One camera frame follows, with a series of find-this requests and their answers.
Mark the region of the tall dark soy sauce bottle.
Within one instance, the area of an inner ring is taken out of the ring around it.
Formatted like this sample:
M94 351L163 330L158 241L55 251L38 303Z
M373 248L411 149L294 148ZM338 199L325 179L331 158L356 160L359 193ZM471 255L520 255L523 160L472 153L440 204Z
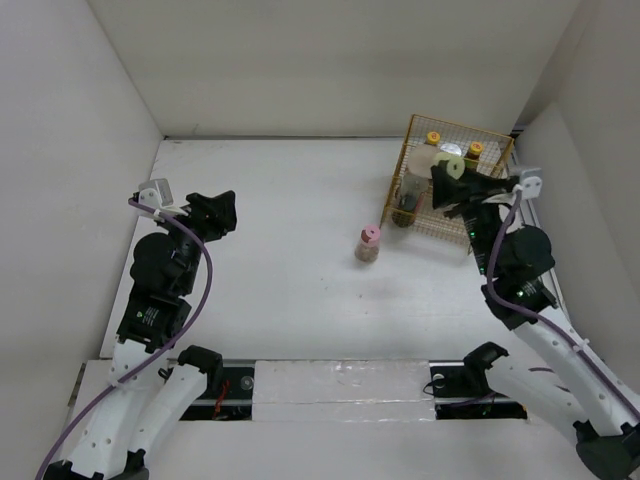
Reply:
M407 228L415 222L421 197L428 190L430 181L429 174L420 175L405 171L394 194L391 219L397 227Z

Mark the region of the silver lid white granule jar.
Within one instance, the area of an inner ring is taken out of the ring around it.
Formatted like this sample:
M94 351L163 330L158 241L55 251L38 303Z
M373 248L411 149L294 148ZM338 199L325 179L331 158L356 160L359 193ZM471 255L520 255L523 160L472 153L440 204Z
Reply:
M443 152L447 152L453 155L457 155L457 156L462 156L462 149L459 145L452 143L452 142L446 142L446 143L442 143L439 146L440 150Z

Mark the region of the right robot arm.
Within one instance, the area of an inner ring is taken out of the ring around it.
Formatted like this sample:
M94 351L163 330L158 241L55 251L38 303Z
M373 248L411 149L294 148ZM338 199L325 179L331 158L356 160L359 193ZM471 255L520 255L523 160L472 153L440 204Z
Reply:
M596 478L629 478L639 468L639 395L576 332L545 287L542 277L555 266L547 234L514 223L522 201L540 194L538 169L502 179L475 171L454 178L437 165L431 175L433 208L464 222L489 310L551 371L539 377L486 342L464 358L465 387L524 405L568 440Z

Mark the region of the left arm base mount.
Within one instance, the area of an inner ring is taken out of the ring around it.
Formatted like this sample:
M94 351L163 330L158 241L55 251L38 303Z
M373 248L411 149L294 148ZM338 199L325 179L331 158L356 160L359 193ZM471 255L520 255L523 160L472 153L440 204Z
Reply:
M247 421L252 417L255 364L231 362L223 367L216 390L209 388L192 402L181 421Z

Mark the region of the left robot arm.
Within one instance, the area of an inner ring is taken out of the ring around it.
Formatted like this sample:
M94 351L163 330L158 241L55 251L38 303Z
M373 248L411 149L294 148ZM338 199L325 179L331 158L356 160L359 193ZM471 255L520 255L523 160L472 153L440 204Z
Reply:
M61 460L47 455L37 478L146 479L151 458L191 404L225 391L221 354L191 345L174 366L168 360L208 300L214 265L206 245L235 230L235 203L228 190L214 197L191 193L177 207L163 180L132 195L130 206L159 229L133 249L133 285L106 386L51 448L58 452L82 424L71 453Z

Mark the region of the yellow cap sauce bottle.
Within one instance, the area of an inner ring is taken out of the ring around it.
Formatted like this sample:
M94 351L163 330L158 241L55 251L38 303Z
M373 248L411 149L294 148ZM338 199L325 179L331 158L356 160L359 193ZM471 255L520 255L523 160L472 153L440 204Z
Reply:
M438 146L441 140L441 135L436 131L430 131L426 135L425 143L431 146Z
M466 154L464 155L465 165L467 169L476 170L480 163L480 157L484 151L484 144L479 141L470 143Z

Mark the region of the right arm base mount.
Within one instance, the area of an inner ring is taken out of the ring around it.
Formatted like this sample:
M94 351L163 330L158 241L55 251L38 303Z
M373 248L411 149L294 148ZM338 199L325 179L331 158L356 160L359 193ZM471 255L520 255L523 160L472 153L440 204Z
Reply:
M434 400L437 420L527 420L521 404L477 380L461 362L431 363L423 393Z

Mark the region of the yellow-green lid spice shaker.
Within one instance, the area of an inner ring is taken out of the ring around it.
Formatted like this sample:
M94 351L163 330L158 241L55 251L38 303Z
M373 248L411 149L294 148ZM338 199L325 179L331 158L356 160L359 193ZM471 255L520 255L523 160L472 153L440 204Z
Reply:
M460 155L441 150L429 144L418 145L411 150L407 159L407 171L413 175L431 179L433 167L442 167L455 180L466 170L465 160Z

